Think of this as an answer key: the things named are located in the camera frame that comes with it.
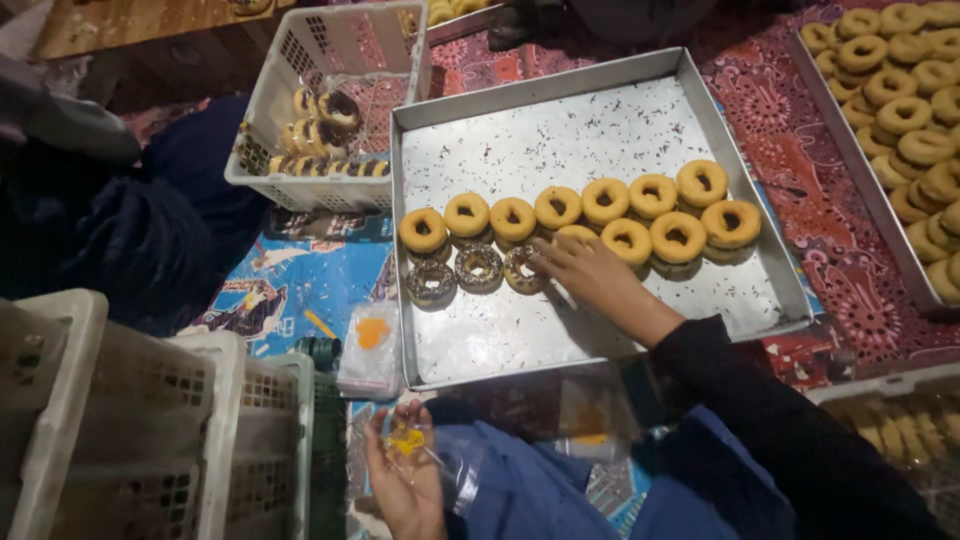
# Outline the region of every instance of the aluminum tray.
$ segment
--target aluminum tray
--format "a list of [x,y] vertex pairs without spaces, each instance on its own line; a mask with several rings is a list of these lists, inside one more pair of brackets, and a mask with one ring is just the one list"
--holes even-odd
[[497,4],[431,26],[426,30],[426,42],[432,47],[484,30],[493,19],[493,13],[499,10],[501,6],[501,4]]
[[[581,190],[594,177],[630,182],[674,176],[687,161],[719,162],[730,193],[763,209],[720,112],[683,48],[666,49],[394,110],[394,216],[476,191],[533,202],[550,185]],[[646,286],[687,317],[722,313],[734,341],[799,330],[809,301],[764,209],[757,249],[736,266],[704,262],[692,278],[643,273]],[[561,288],[531,297],[504,283],[459,291],[425,312],[406,297],[410,263],[396,250],[404,374],[427,390],[641,351],[613,326],[570,303]]]
[[800,71],[806,87],[810,90],[813,103],[824,116],[824,123],[833,135],[833,140],[836,141],[840,154],[847,168],[850,169],[853,183],[856,184],[870,214],[874,217],[876,227],[894,254],[897,267],[903,274],[903,284],[906,286],[907,294],[916,303],[917,309],[930,318],[956,318],[960,314],[960,307],[944,304],[930,285],[924,267],[910,248],[900,220],[894,214],[883,186],[876,179],[870,161],[860,150],[856,135],[844,119],[840,106],[830,94],[827,81],[820,75],[820,70],[817,69],[813,57],[806,50],[800,34],[794,34],[787,39],[787,50],[793,57],[793,62],[797,65],[797,70]]

